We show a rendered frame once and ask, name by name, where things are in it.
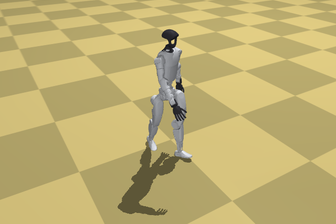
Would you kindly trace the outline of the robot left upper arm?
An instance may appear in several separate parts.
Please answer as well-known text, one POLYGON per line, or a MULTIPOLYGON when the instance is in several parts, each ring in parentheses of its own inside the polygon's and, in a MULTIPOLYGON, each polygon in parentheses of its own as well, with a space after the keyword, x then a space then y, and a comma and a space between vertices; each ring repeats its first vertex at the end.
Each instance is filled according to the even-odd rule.
MULTIPOLYGON (((175 47, 175 48, 179 51, 179 60, 180 60, 180 56, 181 56, 182 50, 179 49, 179 48, 177 48, 177 47, 175 47)), ((179 69, 180 67, 181 67, 181 64, 178 63, 178 68, 177 69, 179 69)))

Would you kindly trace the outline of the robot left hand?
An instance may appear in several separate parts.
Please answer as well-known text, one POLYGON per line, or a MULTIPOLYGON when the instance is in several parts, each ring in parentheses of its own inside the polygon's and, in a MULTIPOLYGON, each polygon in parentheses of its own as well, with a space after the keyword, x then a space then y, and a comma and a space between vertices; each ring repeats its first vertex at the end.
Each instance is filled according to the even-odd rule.
POLYGON ((183 90, 183 93, 184 93, 184 88, 181 83, 182 83, 182 79, 180 79, 180 83, 176 82, 176 89, 181 90, 181 91, 183 90))

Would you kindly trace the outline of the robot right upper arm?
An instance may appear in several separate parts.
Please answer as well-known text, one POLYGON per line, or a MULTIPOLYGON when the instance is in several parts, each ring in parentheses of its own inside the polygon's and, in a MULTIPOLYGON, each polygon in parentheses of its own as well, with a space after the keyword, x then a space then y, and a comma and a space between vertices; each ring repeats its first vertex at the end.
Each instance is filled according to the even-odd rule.
POLYGON ((164 74, 165 74, 165 71, 164 71, 165 58, 164 58, 164 55, 157 56, 154 59, 154 64, 156 66, 159 84, 160 84, 161 79, 165 79, 166 83, 168 85, 168 83, 169 83, 168 79, 164 78, 164 74))

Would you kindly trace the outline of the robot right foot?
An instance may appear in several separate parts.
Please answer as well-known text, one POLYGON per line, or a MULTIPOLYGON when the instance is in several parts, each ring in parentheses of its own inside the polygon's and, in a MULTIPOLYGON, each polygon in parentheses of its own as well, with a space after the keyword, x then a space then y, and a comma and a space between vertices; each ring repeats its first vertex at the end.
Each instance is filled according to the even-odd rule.
POLYGON ((151 140, 149 141, 149 136, 147 136, 147 141, 148 141, 148 143, 149 143, 149 147, 150 147, 150 149, 151 149, 152 151, 156 151, 156 150, 157 150, 157 146, 156 146, 154 140, 151 139, 151 140))

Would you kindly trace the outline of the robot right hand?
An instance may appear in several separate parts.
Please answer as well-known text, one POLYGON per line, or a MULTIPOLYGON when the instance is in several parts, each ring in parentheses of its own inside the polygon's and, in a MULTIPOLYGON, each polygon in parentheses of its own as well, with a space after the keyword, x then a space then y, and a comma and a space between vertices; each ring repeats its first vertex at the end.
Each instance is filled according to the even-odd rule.
POLYGON ((178 106, 178 103, 175 99, 174 99, 174 101, 175 101, 175 104, 170 105, 170 106, 173 108, 173 113, 175 115, 176 120, 177 121, 179 121, 179 120, 181 121, 181 119, 184 120, 183 117, 181 116, 181 114, 182 114, 185 117, 185 115, 182 113, 182 111, 184 111, 185 113, 187 113, 187 112, 184 109, 180 108, 180 106, 178 106), (176 116, 176 114, 177 114, 177 116, 176 116), (180 119, 179 115, 180 115, 181 119, 180 119), (178 117, 179 120, 177 119, 177 117, 178 117))

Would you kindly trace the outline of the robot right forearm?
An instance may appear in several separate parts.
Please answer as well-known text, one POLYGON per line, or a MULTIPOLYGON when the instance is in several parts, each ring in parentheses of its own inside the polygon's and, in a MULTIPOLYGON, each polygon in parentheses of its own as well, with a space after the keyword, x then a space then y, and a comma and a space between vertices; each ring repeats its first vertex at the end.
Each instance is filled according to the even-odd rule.
POLYGON ((164 92, 166 98, 168 99, 170 105, 174 105, 175 104, 174 95, 172 94, 172 92, 170 90, 170 86, 167 85, 165 79, 160 80, 160 86, 161 86, 161 89, 164 92))

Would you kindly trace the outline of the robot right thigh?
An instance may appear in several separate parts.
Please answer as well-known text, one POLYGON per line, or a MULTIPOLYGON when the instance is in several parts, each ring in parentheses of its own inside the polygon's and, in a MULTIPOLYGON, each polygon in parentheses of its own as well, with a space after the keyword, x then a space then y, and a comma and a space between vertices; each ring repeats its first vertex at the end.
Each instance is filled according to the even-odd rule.
POLYGON ((160 125, 160 121, 163 114, 163 95, 161 93, 153 95, 151 97, 151 103, 153 104, 152 109, 152 126, 156 127, 160 125))

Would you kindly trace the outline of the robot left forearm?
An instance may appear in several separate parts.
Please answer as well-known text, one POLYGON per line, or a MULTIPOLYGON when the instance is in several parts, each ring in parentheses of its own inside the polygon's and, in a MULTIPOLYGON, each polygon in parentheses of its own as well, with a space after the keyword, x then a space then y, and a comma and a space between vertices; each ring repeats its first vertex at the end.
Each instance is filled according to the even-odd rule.
POLYGON ((175 81, 179 82, 179 83, 180 83, 180 79, 181 79, 181 73, 180 73, 180 71, 181 71, 181 68, 179 68, 177 70, 177 74, 176 74, 176 78, 175 78, 175 81))

